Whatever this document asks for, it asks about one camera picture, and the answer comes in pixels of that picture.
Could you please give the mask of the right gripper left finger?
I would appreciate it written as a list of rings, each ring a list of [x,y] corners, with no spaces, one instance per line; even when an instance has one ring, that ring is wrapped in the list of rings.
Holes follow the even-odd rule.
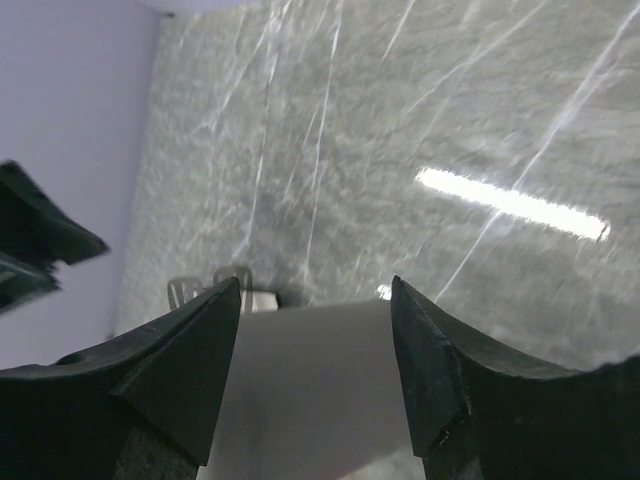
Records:
[[[1,373],[5,479],[193,479],[208,463],[241,307],[229,278],[50,365]]]

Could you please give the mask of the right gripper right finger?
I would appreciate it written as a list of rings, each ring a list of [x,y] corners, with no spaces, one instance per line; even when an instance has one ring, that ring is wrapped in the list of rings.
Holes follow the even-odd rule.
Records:
[[[413,453],[430,479],[635,479],[639,360],[588,371],[514,349],[395,278],[391,324]]]

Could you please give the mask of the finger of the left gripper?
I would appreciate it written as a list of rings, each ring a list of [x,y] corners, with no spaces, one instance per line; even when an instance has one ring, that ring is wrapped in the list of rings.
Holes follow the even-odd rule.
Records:
[[[1,254],[1,314],[60,289],[56,267]]]
[[[75,265],[109,251],[68,217],[14,160],[1,163],[1,250],[26,262]]]

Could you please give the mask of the metal tongs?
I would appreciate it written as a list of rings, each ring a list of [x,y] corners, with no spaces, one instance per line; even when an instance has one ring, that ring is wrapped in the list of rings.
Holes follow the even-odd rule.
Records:
[[[171,310],[183,306],[206,290],[230,277],[240,282],[241,312],[249,313],[255,306],[253,275],[247,266],[228,265],[216,269],[209,281],[195,276],[175,277],[167,283],[168,304]]]

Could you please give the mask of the grey cylindrical container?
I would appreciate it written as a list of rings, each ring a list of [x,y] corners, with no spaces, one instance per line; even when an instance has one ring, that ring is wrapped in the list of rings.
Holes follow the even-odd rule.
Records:
[[[240,319],[202,479],[421,479],[392,340],[374,299]]]

